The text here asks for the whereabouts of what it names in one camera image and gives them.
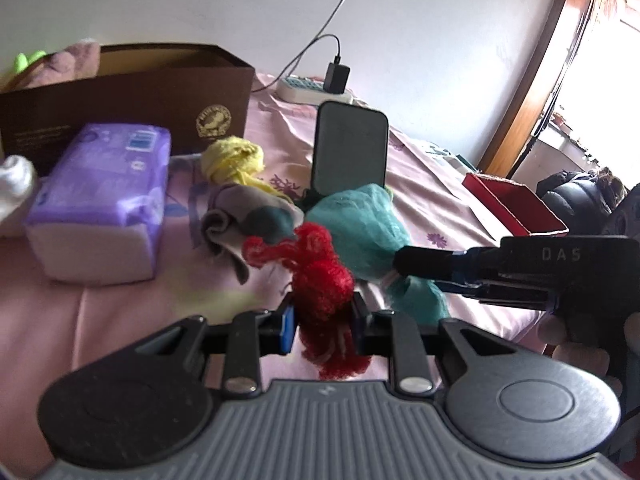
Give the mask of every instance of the yellow yarn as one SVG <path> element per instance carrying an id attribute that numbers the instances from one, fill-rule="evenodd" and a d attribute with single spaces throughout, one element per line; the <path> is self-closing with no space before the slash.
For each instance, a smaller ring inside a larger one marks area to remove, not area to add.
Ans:
<path id="1" fill-rule="evenodd" d="M 210 145 L 200 157 L 202 173 L 214 184 L 235 182 L 257 187 L 291 202 L 285 194 L 254 177 L 264 170 L 264 152 L 257 144 L 240 137 L 227 137 Z"/>

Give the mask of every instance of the black phone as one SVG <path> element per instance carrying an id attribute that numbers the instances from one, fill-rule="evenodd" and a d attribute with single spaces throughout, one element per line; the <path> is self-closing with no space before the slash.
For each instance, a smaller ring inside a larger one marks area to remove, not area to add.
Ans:
<path id="1" fill-rule="evenodd" d="M 325 101 L 318 108 L 311 189 L 320 196 L 385 185 L 389 121 L 378 110 Z"/>

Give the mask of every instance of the gold logo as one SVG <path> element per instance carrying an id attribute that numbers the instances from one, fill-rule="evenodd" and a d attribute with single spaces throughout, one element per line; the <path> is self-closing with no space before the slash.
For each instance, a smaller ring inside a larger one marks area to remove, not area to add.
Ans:
<path id="1" fill-rule="evenodd" d="M 223 105 L 207 106 L 196 118 L 198 136 L 205 139 L 222 137 L 231 124 L 231 112 Z"/>

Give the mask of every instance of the wet wipes package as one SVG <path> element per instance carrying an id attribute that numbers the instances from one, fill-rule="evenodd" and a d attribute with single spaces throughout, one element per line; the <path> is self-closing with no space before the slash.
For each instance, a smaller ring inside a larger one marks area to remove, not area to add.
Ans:
<path id="1" fill-rule="evenodd" d="M 154 276 L 171 138 L 144 124 L 87 124 L 25 220 L 47 276 L 113 285 Z"/>

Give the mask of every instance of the power strip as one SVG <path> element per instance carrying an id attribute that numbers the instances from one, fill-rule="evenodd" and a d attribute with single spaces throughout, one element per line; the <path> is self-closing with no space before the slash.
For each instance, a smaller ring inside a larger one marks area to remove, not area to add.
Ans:
<path id="1" fill-rule="evenodd" d="M 289 76 L 278 81 L 276 94 L 289 103 L 318 106 L 325 101 L 339 101 L 351 104 L 353 95 L 349 91 L 342 94 L 329 94 L 322 89 L 322 83 L 312 79 Z"/>

